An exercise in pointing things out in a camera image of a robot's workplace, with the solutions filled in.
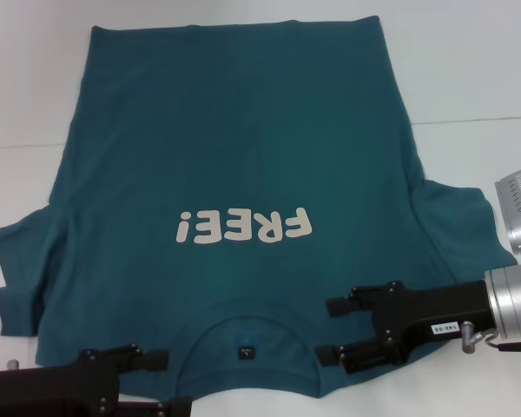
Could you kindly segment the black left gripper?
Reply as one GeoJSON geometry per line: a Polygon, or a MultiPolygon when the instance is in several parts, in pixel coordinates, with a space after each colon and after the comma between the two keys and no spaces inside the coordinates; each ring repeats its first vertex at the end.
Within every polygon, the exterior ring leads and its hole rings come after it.
{"type": "Polygon", "coordinates": [[[0,416],[189,417],[191,399],[120,401],[119,370],[167,370],[169,352],[130,344],[87,349],[72,363],[0,371],[0,416]]]}

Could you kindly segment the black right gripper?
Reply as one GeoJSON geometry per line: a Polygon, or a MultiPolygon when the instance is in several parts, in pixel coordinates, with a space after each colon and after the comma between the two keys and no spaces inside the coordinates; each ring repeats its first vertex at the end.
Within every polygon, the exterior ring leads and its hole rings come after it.
{"type": "Polygon", "coordinates": [[[468,321],[476,331],[491,329],[491,308],[483,281],[410,290],[399,281],[351,288],[347,296],[326,300],[330,316],[373,311],[376,340],[315,348],[322,367],[342,366],[347,374],[406,361],[417,347],[461,336],[468,321]]]}

